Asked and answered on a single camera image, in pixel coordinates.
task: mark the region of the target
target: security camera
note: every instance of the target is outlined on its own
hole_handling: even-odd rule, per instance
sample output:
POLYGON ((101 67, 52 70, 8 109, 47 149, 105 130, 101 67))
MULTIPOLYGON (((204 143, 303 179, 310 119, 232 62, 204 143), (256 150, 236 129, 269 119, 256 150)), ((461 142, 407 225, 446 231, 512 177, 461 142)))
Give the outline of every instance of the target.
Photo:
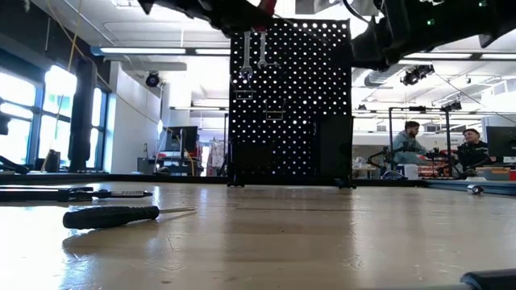
POLYGON ((150 72, 147 80, 145 80, 145 84, 150 88, 157 87, 160 84, 160 76, 158 75, 158 72, 150 72))

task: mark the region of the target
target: black column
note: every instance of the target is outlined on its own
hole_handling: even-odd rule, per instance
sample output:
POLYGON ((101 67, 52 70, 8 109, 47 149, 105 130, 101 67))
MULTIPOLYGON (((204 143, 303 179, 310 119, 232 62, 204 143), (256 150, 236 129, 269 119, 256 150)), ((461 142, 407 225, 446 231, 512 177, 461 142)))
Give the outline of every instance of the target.
POLYGON ((73 96, 72 121, 70 124, 70 144, 68 158, 69 172, 86 168, 89 160, 89 137, 94 106, 94 90, 97 87, 97 65, 90 59, 77 60, 77 90, 73 96))

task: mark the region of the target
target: computer monitor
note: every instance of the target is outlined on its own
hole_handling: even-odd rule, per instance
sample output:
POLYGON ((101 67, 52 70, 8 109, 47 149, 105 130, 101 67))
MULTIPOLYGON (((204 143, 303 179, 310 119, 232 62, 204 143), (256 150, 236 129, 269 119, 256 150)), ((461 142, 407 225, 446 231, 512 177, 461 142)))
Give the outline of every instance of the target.
POLYGON ((188 152, 195 152, 197 145, 197 126, 175 126, 167 128, 167 140, 164 146, 166 151, 180 151, 181 130, 184 132, 185 149, 188 152))
POLYGON ((489 155, 496 157, 516 156, 516 127, 487 126, 489 155))

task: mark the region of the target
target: black pegboard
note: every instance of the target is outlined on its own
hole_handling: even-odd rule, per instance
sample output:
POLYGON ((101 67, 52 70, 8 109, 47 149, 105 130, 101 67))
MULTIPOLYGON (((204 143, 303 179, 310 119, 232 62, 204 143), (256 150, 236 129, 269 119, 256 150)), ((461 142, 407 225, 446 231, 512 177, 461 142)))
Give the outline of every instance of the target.
MULTIPOLYGON (((259 166, 259 155, 242 150, 246 153, 230 158, 230 172, 254 177, 318 174, 318 121, 332 115, 352 117, 351 67, 331 59, 337 48, 349 51, 349 40, 347 20, 276 19, 267 34, 270 65, 265 69, 257 68, 260 33, 251 33, 254 73, 248 81, 240 76, 243 34, 232 38, 228 135, 232 151, 261 145, 270 148, 272 158, 259 166)), ((350 132, 346 128, 335 133, 350 132)))

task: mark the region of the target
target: ceiling duct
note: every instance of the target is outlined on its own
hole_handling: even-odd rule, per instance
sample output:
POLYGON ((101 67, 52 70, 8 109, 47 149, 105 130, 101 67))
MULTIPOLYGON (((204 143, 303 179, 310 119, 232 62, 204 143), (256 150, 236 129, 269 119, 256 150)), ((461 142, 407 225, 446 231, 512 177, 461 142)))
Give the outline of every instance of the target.
POLYGON ((387 82, 390 77, 397 75, 405 69, 405 65, 395 64, 384 72, 370 72, 364 79, 364 85, 368 87, 379 87, 387 82))

